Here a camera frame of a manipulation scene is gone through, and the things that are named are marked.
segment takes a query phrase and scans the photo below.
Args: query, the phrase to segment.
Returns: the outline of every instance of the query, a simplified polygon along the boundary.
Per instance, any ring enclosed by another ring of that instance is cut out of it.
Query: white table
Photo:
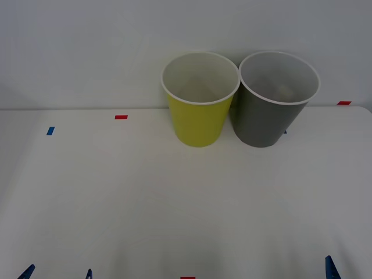
[[[305,108],[263,149],[229,122],[185,146],[167,109],[1,111],[0,131],[0,278],[319,279],[328,254],[372,277],[363,108]]]

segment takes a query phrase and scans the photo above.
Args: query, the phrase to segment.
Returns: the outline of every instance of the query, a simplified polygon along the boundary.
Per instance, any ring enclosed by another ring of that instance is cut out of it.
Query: paper cup
[[[249,55],[239,76],[242,85],[231,120],[239,139],[255,147],[275,144],[320,88],[311,65],[277,51]]]
[[[214,143],[239,84],[236,65],[216,53],[191,52],[172,60],[162,86],[180,141],[195,147]]]

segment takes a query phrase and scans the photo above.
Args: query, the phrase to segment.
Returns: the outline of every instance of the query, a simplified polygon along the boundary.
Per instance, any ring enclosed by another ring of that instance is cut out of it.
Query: cup rim
[[[283,55],[287,55],[287,56],[291,56],[299,61],[301,61],[302,63],[306,64],[315,74],[316,78],[317,78],[317,81],[318,81],[318,88],[316,89],[316,92],[308,99],[305,99],[303,101],[300,101],[300,102],[279,102],[279,101],[274,101],[274,100],[271,100],[271,99],[268,99],[268,98],[265,98],[264,96],[261,96],[260,94],[256,93],[254,90],[252,90],[246,83],[245,81],[243,80],[243,77],[242,77],[242,65],[250,58],[252,58],[253,56],[256,56],[256,55],[259,55],[259,54],[263,54],[263,53],[279,53],[279,54],[283,54]],[[318,72],[315,70],[315,68],[310,65],[307,61],[303,60],[302,58],[296,56],[296,55],[293,55],[293,54],[289,54],[289,53],[286,53],[286,52],[283,52],[283,51],[259,51],[259,52],[255,52],[253,54],[250,54],[248,55],[246,58],[244,58],[244,60],[240,63],[239,65],[239,79],[240,79],[240,82],[243,84],[243,86],[249,91],[251,92],[252,94],[254,94],[254,96],[266,101],[266,102],[270,102],[270,103],[275,103],[277,105],[285,105],[285,106],[296,106],[296,105],[302,105],[304,103],[307,103],[309,102],[311,99],[313,99],[319,92],[319,89],[320,89],[320,77],[319,77],[319,74]]]
[[[177,97],[175,96],[174,94],[172,94],[168,89],[167,87],[165,86],[164,84],[164,81],[163,81],[163,78],[164,78],[164,71],[166,70],[166,68],[168,67],[168,65],[170,63],[172,63],[173,61],[175,61],[176,59],[180,58],[180,57],[183,57],[183,56],[187,56],[187,55],[190,55],[190,54],[196,54],[196,53],[204,53],[204,54],[209,54],[209,55],[214,55],[214,56],[218,56],[219,58],[223,58],[224,60],[226,60],[229,64],[231,64],[236,73],[237,73],[237,84],[235,86],[235,88],[231,91],[231,93],[229,93],[227,96],[225,96],[224,98],[221,98],[221,99],[218,99],[216,101],[213,101],[213,102],[202,102],[202,103],[199,103],[199,102],[191,102],[191,101],[187,101],[187,100],[183,100],[181,99],[180,97]],[[189,51],[189,52],[186,52],[182,55],[178,55],[177,57],[173,58],[162,70],[162,74],[161,74],[161,78],[160,78],[160,82],[162,83],[162,87],[163,89],[174,99],[182,102],[182,103],[188,103],[190,105],[198,105],[198,106],[206,106],[206,105],[214,105],[215,103],[220,103],[220,102],[223,102],[225,100],[227,100],[228,98],[230,98],[231,96],[233,96],[237,91],[238,91],[238,88],[240,86],[240,76],[239,76],[239,70],[238,70],[238,67],[237,65],[235,65],[229,58],[223,56],[223,55],[220,55],[218,53],[215,53],[215,52],[209,52],[209,51]]]

